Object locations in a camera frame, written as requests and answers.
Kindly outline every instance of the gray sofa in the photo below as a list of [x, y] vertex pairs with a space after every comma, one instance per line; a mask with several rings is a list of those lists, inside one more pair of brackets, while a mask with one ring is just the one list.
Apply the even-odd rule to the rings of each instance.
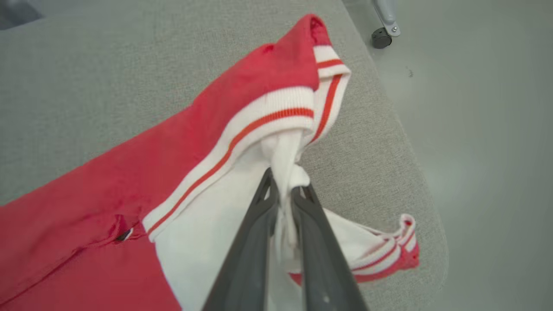
[[34, 2], [43, 19], [0, 32], [0, 205], [182, 110], [313, 12], [353, 75], [334, 128], [302, 165], [323, 206], [344, 217], [390, 231], [403, 212], [418, 221], [420, 267], [363, 284], [371, 310], [421, 310], [443, 286], [440, 218], [340, 1]]

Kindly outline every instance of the fabric upholstery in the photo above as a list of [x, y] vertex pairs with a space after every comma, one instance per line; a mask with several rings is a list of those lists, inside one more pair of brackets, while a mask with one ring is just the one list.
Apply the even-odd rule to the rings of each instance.
[[447, 272], [439, 216], [376, 68], [336, 0], [95, 1], [0, 32], [0, 204], [185, 108], [305, 13], [352, 70], [332, 131], [301, 164], [324, 207], [392, 231], [418, 221], [420, 267], [364, 284], [372, 310], [420, 310]]

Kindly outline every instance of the caster wheel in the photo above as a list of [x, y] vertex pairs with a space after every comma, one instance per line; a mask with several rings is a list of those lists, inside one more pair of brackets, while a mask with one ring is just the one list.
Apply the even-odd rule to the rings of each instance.
[[371, 44], [375, 49], [384, 49], [392, 44], [392, 37], [386, 32], [386, 28], [377, 29], [371, 35]]

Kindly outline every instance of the red stripe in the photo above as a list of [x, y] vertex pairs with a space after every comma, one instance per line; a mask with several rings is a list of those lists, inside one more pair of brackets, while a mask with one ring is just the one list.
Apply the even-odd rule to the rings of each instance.
[[335, 75], [334, 77], [332, 77], [332, 82], [330, 83], [330, 87], [328, 88], [328, 95], [326, 96], [326, 101], [325, 101], [325, 109], [322, 112], [319, 128], [317, 129], [317, 132], [315, 132], [315, 136], [309, 143], [312, 143], [315, 140], [317, 140], [317, 138], [321, 136], [322, 130], [325, 129], [326, 122], [328, 121], [328, 117], [330, 116], [330, 111], [332, 110], [334, 95], [336, 94], [336, 89], [338, 88], [338, 83], [340, 83], [341, 77], [342, 75]]
[[196, 189], [201, 183], [206, 181], [209, 177], [211, 177], [213, 174], [215, 174], [221, 167], [228, 161], [232, 154], [232, 150], [235, 148], [236, 144], [242, 140], [247, 134], [250, 134], [253, 130], [256, 128], [265, 125], [269, 122], [286, 118], [286, 117], [293, 117], [293, 116], [306, 116], [313, 118], [313, 110], [307, 109], [307, 108], [290, 108], [286, 110], [277, 111], [274, 113], [271, 113], [270, 115], [266, 115], [260, 119], [255, 120], [254, 122], [250, 123], [247, 127], [245, 127], [243, 130], [238, 133], [231, 143], [228, 145], [227, 153], [223, 156], [223, 158], [215, 164], [215, 166], [210, 169], [207, 173], [205, 173], [200, 179], [195, 181], [192, 186], [188, 188], [188, 190], [184, 193], [184, 195], [179, 199], [179, 201], [173, 206], [173, 208], [165, 214], [160, 220], [158, 220], [149, 230], [148, 235], [150, 235], [155, 229], [157, 229], [167, 218], [171, 217], [171, 215], [177, 210], [179, 205], [190, 195], [194, 189]]
[[413, 236], [415, 236], [415, 231], [411, 232], [411, 235], [409, 236], [407, 241], [405, 243], [403, 243], [402, 246], [407, 246], [407, 244], [409, 244], [409, 242], [411, 242], [411, 239], [413, 238]]
[[376, 260], [374, 262], [371, 262], [367, 265], [364, 265], [362, 267], [351, 269], [351, 271], [363, 270], [363, 269], [370, 268], [374, 265], [377, 265], [377, 264], [381, 263], [382, 261], [384, 261], [386, 258], [388, 258], [395, 251], [395, 248], [396, 248], [396, 245], [394, 245], [394, 247], [392, 247], [384, 256], [380, 257], [378, 260]]
[[[387, 276], [390, 276], [394, 274], [397, 270], [401, 269], [413, 269], [419, 266], [419, 245], [416, 244], [413, 250], [408, 252], [405, 247], [401, 247], [401, 255], [399, 256], [398, 260], [396, 260], [392, 265], [390, 265], [388, 268], [377, 272], [373, 274], [353, 274], [355, 280], [357, 283], [363, 283], [363, 282], [369, 282], [374, 281], [376, 279], [385, 278]], [[387, 258], [391, 252], [388, 252], [386, 255], [384, 255], [381, 259], [379, 259], [377, 262], [371, 263], [365, 267], [353, 269], [352, 271], [356, 271], [358, 269], [364, 269], [368, 268], [372, 265], [376, 265], [378, 262], [381, 262], [385, 258]], [[292, 281], [294, 281], [297, 285], [301, 286], [301, 273], [289, 273], [290, 277], [292, 278]]]
[[317, 63], [317, 68], [321, 69], [321, 68], [327, 68], [327, 67], [332, 67], [332, 66], [336, 66], [336, 65], [343, 65], [343, 64], [344, 63], [340, 59], [331, 59], [331, 60], [322, 61], [320, 63]]

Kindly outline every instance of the gray floor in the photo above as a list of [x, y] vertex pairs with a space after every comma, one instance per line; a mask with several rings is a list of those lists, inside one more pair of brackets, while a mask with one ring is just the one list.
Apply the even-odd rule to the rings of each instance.
[[[364, 38], [368, 1], [345, 1]], [[444, 221], [429, 310], [553, 310], [553, 2], [529, 2], [398, 0], [369, 47]]]

